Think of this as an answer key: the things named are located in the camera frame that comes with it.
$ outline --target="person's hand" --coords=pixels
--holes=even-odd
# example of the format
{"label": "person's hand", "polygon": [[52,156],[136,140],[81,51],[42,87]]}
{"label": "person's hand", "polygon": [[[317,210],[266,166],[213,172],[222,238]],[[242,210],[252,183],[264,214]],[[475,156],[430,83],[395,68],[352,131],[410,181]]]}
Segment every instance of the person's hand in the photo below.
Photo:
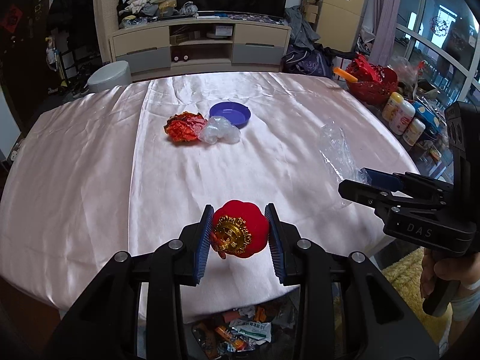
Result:
{"label": "person's hand", "polygon": [[[420,294],[422,298],[427,298],[433,292],[436,278],[460,280],[466,286],[472,285],[480,279],[480,253],[466,257],[441,259],[435,263],[431,250],[425,249],[421,265],[423,268],[420,277]],[[464,298],[475,291],[460,286],[457,297]]]}

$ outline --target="red plastic basket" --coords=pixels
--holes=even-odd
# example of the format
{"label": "red plastic basket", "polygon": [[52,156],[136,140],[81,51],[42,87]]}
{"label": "red plastic basket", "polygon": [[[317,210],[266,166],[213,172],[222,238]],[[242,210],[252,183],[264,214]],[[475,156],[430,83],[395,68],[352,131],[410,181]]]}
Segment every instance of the red plastic basket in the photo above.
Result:
{"label": "red plastic basket", "polygon": [[357,63],[352,61],[346,71],[352,76],[358,78],[358,82],[348,82],[347,85],[350,89],[350,93],[354,95],[360,101],[363,101],[370,105],[381,105],[386,102],[392,92],[397,90],[398,77],[397,74],[388,67],[378,66],[370,64],[382,78],[382,82],[369,81],[370,77],[364,74]]}

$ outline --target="gray drawer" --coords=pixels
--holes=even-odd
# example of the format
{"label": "gray drawer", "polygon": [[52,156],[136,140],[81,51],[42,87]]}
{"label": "gray drawer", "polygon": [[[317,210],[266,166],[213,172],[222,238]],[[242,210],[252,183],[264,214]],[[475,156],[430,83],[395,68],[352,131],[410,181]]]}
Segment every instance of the gray drawer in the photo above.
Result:
{"label": "gray drawer", "polygon": [[279,65],[283,57],[283,47],[262,44],[234,44],[232,63]]}
{"label": "gray drawer", "polygon": [[118,56],[117,61],[127,61],[132,73],[169,68],[172,62],[169,47],[131,52]]}

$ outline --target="orange handle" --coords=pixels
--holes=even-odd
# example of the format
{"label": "orange handle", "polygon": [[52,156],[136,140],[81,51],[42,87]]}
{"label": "orange handle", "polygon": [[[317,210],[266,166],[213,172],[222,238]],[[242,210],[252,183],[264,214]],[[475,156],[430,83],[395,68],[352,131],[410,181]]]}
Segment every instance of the orange handle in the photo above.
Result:
{"label": "orange handle", "polygon": [[358,83],[359,79],[357,77],[353,77],[350,73],[347,73],[346,71],[344,71],[343,69],[340,69],[339,67],[334,67],[333,73],[338,74],[340,77],[343,77],[349,83]]}

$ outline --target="tv stand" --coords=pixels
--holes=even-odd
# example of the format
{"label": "tv stand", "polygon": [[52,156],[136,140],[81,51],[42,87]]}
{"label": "tv stand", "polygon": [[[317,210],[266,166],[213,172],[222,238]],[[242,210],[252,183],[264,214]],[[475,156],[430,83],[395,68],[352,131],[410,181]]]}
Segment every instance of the tv stand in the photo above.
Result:
{"label": "tv stand", "polygon": [[[205,33],[214,24],[233,26],[226,39],[199,39],[171,43],[179,26]],[[147,25],[124,28],[109,39],[113,61],[128,61],[134,81],[191,73],[225,71],[272,71],[281,69],[287,51],[290,27],[226,17],[162,20]],[[179,55],[178,62],[173,57]]]}

